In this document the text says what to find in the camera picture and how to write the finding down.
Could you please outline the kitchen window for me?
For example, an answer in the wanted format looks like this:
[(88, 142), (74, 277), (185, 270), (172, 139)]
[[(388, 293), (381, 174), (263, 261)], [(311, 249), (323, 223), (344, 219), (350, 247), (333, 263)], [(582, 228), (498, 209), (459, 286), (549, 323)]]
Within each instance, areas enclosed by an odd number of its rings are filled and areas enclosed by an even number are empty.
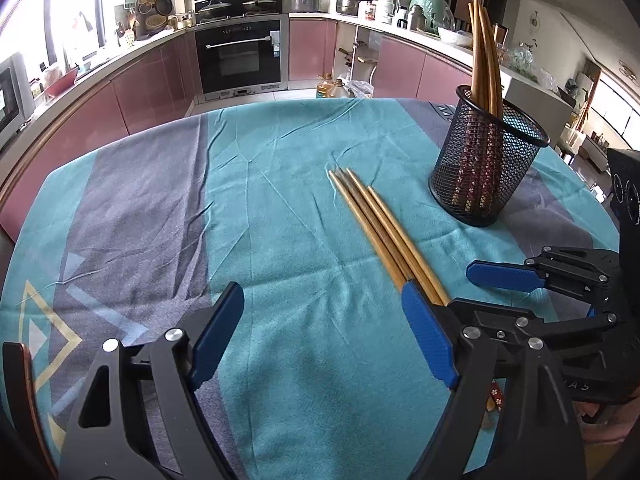
[(29, 77), (51, 65), (96, 62), (107, 43), (112, 0), (6, 0), (1, 8), (1, 57), (18, 53)]

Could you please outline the black mesh pen cup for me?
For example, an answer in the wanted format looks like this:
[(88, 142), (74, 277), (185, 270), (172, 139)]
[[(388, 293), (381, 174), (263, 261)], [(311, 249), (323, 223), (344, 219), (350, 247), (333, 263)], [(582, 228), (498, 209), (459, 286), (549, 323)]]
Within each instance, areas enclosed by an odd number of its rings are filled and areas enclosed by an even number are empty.
[(428, 187), (439, 206), (469, 226), (490, 226), (542, 148), (541, 125), (506, 101), (500, 117), (472, 101), (470, 86), (456, 89), (458, 105)]

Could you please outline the teal grey tablecloth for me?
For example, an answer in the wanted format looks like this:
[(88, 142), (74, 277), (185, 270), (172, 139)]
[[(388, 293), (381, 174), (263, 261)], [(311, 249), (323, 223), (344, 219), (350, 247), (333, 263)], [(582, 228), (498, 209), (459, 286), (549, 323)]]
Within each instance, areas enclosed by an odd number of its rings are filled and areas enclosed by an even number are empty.
[(415, 100), (255, 103), (108, 144), (49, 174), (21, 228), (1, 336), (28, 345), (47, 444), (58, 452), (104, 341), (145, 344), (230, 282), (244, 312), (198, 403), (243, 479), (405, 479), (448, 390), (328, 173), (374, 187), (450, 296), (529, 308), (574, 300), (482, 289), (475, 259), (546, 246), (616, 249), (611, 218), (554, 151), (540, 151), (495, 224), (475, 229), (428, 189), (449, 128)]

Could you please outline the yellow cooking oil bottle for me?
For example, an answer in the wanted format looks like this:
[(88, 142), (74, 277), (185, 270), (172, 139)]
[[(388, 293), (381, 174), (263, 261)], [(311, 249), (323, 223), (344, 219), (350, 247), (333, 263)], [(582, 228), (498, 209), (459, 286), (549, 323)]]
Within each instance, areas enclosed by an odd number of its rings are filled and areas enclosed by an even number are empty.
[(330, 92), (334, 87), (333, 76), (331, 73), (325, 73), (320, 76), (320, 80), (316, 85), (316, 98), (324, 99), (330, 96)]

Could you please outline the green rounded appliance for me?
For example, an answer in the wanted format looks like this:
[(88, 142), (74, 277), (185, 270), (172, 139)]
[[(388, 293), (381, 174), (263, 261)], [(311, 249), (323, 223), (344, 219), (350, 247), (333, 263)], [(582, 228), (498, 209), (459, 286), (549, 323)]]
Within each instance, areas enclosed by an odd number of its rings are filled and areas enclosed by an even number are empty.
[(445, 0), (410, 0), (409, 8), (420, 6), (426, 32), (437, 34), (440, 28), (454, 30), (454, 14)]

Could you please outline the black built-in oven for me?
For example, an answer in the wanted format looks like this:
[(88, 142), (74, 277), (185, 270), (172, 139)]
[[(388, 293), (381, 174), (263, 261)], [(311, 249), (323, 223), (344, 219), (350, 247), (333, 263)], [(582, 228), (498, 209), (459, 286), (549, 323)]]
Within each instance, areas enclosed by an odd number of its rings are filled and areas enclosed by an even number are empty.
[(204, 102), (288, 85), (288, 18), (283, 14), (198, 25), (194, 41)]

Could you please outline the red bowl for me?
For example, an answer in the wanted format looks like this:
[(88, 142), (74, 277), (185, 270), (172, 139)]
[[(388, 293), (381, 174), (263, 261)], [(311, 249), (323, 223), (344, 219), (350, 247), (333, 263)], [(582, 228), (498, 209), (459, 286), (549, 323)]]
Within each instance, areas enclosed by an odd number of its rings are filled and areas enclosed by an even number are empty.
[(73, 87), (77, 74), (78, 66), (74, 66), (68, 73), (58, 78), (55, 82), (52, 82), (49, 87), (45, 88), (44, 93), (48, 98), (57, 98), (62, 93)]

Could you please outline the white microwave oven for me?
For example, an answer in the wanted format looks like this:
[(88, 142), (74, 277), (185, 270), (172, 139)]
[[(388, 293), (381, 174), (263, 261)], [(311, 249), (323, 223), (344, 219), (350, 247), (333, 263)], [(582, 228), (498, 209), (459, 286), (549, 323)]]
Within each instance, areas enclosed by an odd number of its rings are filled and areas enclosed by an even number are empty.
[(15, 52), (1, 63), (0, 94), (0, 148), (4, 148), (35, 111), (35, 101), (20, 52)]

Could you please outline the steel stock pot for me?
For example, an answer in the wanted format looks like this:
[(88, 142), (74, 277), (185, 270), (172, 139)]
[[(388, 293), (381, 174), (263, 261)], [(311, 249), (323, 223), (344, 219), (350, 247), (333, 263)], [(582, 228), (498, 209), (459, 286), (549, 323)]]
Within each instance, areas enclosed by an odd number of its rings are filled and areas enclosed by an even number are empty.
[(335, 0), (335, 10), (338, 14), (357, 16), (361, 1), (363, 0)]

